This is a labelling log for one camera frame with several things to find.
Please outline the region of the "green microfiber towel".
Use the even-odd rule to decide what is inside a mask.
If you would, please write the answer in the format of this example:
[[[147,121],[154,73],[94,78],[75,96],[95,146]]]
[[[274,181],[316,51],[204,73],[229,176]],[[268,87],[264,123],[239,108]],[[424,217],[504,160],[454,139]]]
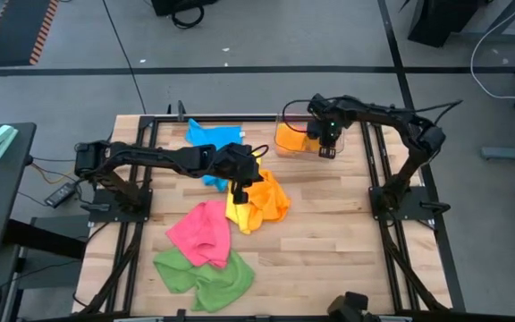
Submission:
[[[192,311],[217,312],[238,300],[254,283],[255,272],[235,251],[226,266],[192,264],[177,248],[155,255],[153,265],[169,293],[194,292]]]

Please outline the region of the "black power adapter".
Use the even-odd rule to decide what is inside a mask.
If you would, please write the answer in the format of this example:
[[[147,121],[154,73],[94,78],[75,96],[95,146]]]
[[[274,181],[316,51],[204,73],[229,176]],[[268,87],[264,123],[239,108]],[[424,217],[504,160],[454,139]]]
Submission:
[[[60,188],[51,193],[44,199],[44,204],[51,208],[58,208],[65,201],[69,200],[76,193],[76,185],[74,183],[65,183]]]

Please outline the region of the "pink microfiber towel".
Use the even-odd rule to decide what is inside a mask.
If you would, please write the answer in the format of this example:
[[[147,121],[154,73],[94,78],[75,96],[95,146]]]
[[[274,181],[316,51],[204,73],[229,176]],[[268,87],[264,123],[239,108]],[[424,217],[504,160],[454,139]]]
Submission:
[[[225,268],[231,250],[231,231],[224,201],[197,204],[165,234],[194,266]]]

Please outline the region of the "black floor mat orange edge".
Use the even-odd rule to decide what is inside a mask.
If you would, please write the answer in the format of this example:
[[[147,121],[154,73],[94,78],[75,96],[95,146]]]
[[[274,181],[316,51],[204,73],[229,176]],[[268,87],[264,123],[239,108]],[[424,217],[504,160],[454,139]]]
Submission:
[[[40,60],[59,0],[5,0],[0,11],[0,67]]]

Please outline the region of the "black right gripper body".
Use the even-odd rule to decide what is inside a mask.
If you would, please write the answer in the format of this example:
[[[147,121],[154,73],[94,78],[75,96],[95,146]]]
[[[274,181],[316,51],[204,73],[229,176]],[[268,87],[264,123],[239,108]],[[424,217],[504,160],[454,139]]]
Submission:
[[[321,147],[335,148],[342,129],[336,121],[316,119],[307,123],[307,136],[311,140],[317,140]]]

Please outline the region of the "black metal rig frame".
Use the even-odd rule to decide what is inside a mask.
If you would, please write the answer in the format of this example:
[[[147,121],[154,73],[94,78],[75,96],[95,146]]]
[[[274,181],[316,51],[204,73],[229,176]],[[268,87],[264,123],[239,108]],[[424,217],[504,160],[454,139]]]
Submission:
[[[373,314],[394,312],[392,292],[378,222],[372,217],[368,187],[369,169],[384,183],[388,157],[396,173],[408,150],[397,131],[368,127],[375,167],[367,162],[365,140],[358,123],[344,133],[344,151],[335,160],[313,156],[280,157],[274,144],[276,114],[193,115],[204,127],[240,125],[244,143],[268,144],[265,169],[291,199],[282,222],[265,222],[250,235],[230,225],[232,248],[252,267],[255,281],[238,300],[207,314],[191,311],[195,291],[170,293],[158,275],[153,259],[172,248],[165,232],[198,203],[225,199],[225,194],[205,186],[200,179],[154,169],[151,215],[143,225],[134,275],[122,273],[114,308],[123,309],[127,277],[135,277],[131,317],[175,317],[186,309],[186,318],[231,318],[244,322],[274,322],[321,318],[330,303],[347,291],[368,296]],[[403,221],[405,241],[413,270],[445,307],[453,307],[435,231],[415,221]],[[93,238],[83,260],[76,297],[89,304],[112,271],[121,225],[112,223]]]

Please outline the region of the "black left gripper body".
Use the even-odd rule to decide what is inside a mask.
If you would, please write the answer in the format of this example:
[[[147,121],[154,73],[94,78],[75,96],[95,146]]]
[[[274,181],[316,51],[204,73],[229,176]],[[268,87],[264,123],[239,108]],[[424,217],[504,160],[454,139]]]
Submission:
[[[254,182],[262,181],[252,147],[237,143],[230,143],[216,151],[215,176],[242,186],[251,186]]]

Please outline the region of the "grey desk leg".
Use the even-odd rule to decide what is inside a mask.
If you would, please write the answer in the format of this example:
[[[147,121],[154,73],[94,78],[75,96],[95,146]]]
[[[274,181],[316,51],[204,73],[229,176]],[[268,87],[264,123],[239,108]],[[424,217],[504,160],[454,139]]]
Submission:
[[[515,148],[484,147],[480,149],[484,159],[510,159],[515,160]]]
[[[480,31],[462,31],[453,32],[451,37],[470,41],[479,41],[484,35],[485,32]],[[507,29],[505,31],[493,31],[485,38],[485,41],[515,42],[515,30]]]

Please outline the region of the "black equipment base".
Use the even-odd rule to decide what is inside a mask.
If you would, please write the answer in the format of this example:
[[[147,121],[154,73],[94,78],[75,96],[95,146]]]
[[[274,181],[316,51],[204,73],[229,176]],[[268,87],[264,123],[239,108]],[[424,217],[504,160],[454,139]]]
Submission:
[[[219,0],[149,0],[157,16],[166,16],[189,9],[215,4]]]

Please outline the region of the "blue microfiber towel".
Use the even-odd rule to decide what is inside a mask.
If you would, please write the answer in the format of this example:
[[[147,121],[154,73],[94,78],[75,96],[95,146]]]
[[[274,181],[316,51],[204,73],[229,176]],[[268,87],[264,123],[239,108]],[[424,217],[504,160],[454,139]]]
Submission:
[[[242,143],[240,126],[217,126],[204,128],[195,120],[188,121],[189,128],[185,134],[185,140],[193,146],[213,144],[217,149],[230,143]],[[214,186],[219,192],[225,192],[228,181],[211,175],[204,175],[202,181],[206,186]]]

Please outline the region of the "black blocky object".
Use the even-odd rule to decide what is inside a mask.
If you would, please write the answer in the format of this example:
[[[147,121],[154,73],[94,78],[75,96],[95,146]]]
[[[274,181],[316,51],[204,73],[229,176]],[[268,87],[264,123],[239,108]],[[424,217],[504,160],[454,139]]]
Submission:
[[[330,322],[363,322],[368,297],[364,294],[346,292],[339,295],[327,308]]]

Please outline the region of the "black cabinet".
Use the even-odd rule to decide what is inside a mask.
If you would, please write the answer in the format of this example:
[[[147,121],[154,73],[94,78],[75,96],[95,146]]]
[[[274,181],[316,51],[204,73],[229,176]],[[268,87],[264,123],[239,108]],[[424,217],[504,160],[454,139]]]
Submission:
[[[479,0],[415,0],[408,40],[442,47],[452,33],[461,32],[479,8]]]

